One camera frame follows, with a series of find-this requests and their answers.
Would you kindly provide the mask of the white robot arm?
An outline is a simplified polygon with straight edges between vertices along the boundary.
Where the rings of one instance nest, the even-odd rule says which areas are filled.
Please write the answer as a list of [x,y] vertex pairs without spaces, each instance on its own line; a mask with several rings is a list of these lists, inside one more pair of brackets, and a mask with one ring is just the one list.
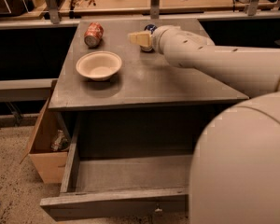
[[173,25],[129,39],[248,97],[199,138],[189,171],[190,223],[280,224],[280,49],[218,46]]

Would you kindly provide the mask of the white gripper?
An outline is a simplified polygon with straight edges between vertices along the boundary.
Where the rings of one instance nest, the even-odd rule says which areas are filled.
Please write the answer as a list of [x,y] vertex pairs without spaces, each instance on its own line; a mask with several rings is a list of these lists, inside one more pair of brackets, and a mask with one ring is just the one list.
[[[141,46],[144,34],[144,31],[129,33],[129,41]],[[189,39],[187,33],[178,26],[160,26],[152,34],[152,48],[160,54],[189,52]]]

